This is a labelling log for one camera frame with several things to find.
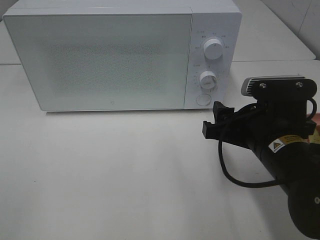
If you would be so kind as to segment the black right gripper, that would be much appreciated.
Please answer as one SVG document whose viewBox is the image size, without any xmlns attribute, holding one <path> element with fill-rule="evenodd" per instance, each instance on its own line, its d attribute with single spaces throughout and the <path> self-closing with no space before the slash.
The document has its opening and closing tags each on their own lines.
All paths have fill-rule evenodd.
<svg viewBox="0 0 320 240">
<path fill-rule="evenodd" d="M 306 141 L 315 131 L 315 115 L 306 115 L 307 100 L 257 101 L 236 111 L 215 101 L 212 112 L 218 123 L 203 122 L 205 139 L 223 142 L 250 150 L 268 149 L 269 144 L 285 136 Z"/>
</svg>

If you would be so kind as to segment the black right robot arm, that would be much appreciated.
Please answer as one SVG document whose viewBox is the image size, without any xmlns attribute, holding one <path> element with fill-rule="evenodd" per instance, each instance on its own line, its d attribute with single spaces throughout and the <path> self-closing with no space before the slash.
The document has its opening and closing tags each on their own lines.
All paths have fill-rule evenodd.
<svg viewBox="0 0 320 240">
<path fill-rule="evenodd" d="M 217 101 L 214 122 L 203 123 L 206 139 L 217 140 L 224 176 L 232 183 L 251 189 L 280 186 L 287 194 L 290 217 L 306 237 L 320 237 L 320 149 L 308 141 L 316 123 L 307 115 L 311 97 L 259 99 L 240 110 Z M 251 150 L 272 180 L 244 182 L 227 170 L 223 143 Z"/>
</svg>

